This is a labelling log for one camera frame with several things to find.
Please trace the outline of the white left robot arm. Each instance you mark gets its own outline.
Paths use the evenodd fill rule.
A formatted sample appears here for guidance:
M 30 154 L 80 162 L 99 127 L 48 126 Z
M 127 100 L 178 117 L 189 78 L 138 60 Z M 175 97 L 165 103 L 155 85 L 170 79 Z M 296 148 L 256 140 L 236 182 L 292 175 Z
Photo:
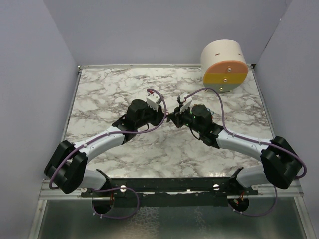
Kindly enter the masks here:
M 129 142 L 136 135 L 152 131 L 139 131 L 139 128 L 152 125 L 157 129 L 165 119 L 165 112 L 166 103 L 161 98 L 135 99 L 127 112 L 104 132 L 77 143 L 67 140 L 59 143 L 44 170 L 50 179 L 49 188 L 61 189 L 69 194 L 84 185 L 93 188 L 98 196 L 106 196 L 110 191 L 108 178 L 98 171 L 87 170 L 87 164 L 109 149 Z

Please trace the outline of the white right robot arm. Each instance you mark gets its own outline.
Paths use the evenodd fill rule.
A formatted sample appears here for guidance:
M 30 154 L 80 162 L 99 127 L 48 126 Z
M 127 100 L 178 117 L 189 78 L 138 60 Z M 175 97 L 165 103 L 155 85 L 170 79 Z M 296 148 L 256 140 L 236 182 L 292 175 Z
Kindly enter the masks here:
M 183 109 L 176 107 L 168 114 L 168 120 L 177 128 L 188 127 L 191 132 L 199 134 L 198 140 L 217 149 L 239 152 L 261 162 L 261 165 L 241 169 L 235 179 L 229 182 L 229 189 L 240 195 L 248 187 L 271 183 L 277 188 L 287 189 L 301 170 L 301 163 L 294 157 L 295 153 L 282 137 L 266 140 L 228 133 L 222 126 L 212 120 L 212 114 L 205 105 L 195 105 Z

